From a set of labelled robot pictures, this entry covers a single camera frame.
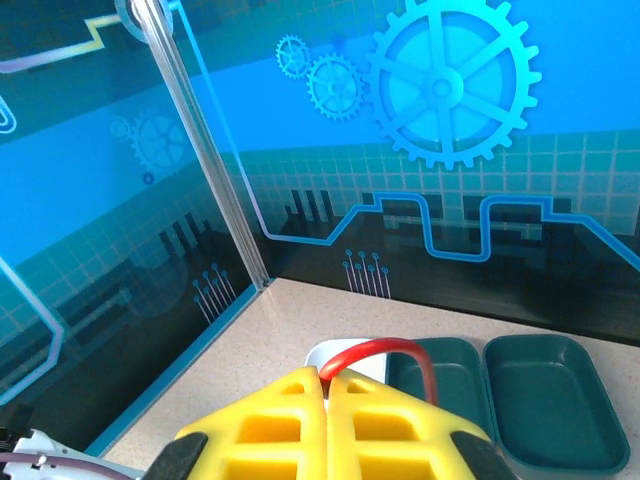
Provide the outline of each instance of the red wire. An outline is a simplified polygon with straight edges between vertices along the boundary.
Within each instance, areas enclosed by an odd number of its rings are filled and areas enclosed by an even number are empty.
[[[331,379],[350,365],[373,355],[381,353],[405,353],[412,356],[422,372],[424,383],[424,393],[427,401],[433,405],[438,404],[436,392],[436,377],[433,370],[431,357],[416,342],[404,338],[377,338],[368,342],[354,345],[351,348],[339,353],[320,369],[318,376],[325,391],[329,392]]]

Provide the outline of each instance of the dark green dish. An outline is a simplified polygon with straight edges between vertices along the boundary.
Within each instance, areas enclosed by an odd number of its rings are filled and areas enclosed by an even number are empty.
[[[497,441],[522,478],[602,478],[626,466],[629,443],[580,344],[499,337],[484,361]]]
[[[425,338],[416,342],[433,361],[438,406],[472,421],[495,440],[480,357],[473,345],[460,338]],[[388,356],[386,383],[425,400],[420,369],[408,355]]]

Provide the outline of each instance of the glass panel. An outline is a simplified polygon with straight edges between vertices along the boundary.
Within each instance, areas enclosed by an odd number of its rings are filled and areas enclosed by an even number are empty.
[[[640,343],[637,10],[185,2],[182,49],[272,274]]]
[[[0,405],[33,405],[34,428],[82,450],[250,281],[113,3],[0,18]]]

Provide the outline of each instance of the countertop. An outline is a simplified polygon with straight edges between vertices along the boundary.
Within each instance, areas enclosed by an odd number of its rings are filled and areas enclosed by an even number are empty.
[[[499,335],[545,332],[548,330],[278,279],[105,458],[146,470],[183,426],[302,366],[307,353],[324,340],[459,336],[482,348]],[[568,336],[591,355],[631,444],[631,460],[617,478],[640,478],[640,349]]]

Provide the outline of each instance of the blue panel edge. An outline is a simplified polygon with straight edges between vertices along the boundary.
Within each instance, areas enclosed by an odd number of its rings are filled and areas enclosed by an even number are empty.
[[[85,453],[104,455],[149,408],[178,380],[184,372],[235,321],[257,295],[251,285],[209,326],[162,374],[96,438]]]

